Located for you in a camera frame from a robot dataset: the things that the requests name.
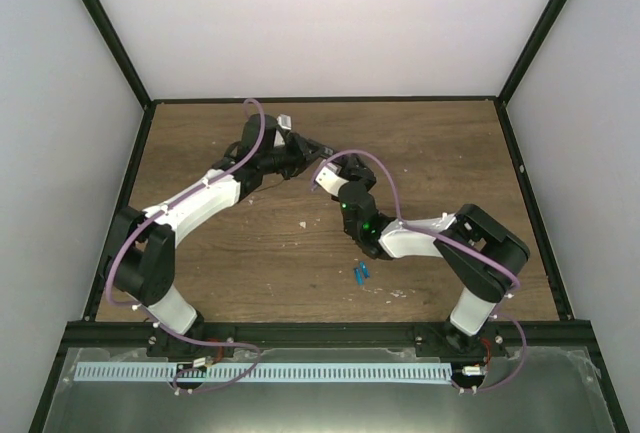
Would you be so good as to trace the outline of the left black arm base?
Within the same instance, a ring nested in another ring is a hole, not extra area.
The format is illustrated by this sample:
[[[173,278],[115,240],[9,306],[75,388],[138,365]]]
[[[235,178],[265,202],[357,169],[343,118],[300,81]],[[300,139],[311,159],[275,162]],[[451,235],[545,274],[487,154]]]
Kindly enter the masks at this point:
[[[232,323],[214,323],[198,316],[192,327],[183,333],[192,340],[206,343],[226,342],[237,336],[237,327]],[[149,326],[146,331],[147,353],[151,357],[167,357],[170,359],[189,359],[202,356],[224,355],[229,348],[201,346],[177,339],[162,328]]]

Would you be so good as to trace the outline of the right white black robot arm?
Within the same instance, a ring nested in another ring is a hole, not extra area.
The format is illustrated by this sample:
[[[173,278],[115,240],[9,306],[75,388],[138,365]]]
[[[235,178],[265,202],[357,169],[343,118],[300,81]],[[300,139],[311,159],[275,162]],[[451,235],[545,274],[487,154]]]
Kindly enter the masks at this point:
[[[435,257],[448,264],[463,290],[447,319],[445,346],[458,356],[471,353],[495,308],[519,288],[528,246],[475,204],[423,220],[382,213],[370,193],[375,175],[356,152],[329,160],[317,183],[340,203],[344,232],[366,256]]]

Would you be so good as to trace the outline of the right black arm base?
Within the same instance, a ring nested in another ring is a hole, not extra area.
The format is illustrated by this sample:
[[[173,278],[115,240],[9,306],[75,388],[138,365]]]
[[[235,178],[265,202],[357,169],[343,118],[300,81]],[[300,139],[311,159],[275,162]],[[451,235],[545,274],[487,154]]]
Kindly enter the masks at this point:
[[[417,323],[413,328],[414,344],[419,356],[451,359],[480,359],[487,353],[505,355],[505,347],[496,341],[499,330],[486,321],[478,333],[467,335],[447,318],[442,322]]]

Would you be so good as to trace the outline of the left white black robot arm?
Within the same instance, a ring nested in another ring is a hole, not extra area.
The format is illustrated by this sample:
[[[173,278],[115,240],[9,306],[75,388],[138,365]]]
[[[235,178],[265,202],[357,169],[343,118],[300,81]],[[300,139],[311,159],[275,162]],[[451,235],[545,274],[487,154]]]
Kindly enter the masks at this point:
[[[254,114],[241,139],[191,186],[142,211],[122,209],[107,239],[106,290],[116,288],[171,330],[170,346],[181,356],[196,355],[204,332],[199,312],[174,285],[175,250],[187,235],[262,185],[266,175],[288,180],[334,150],[291,129],[287,115]]]

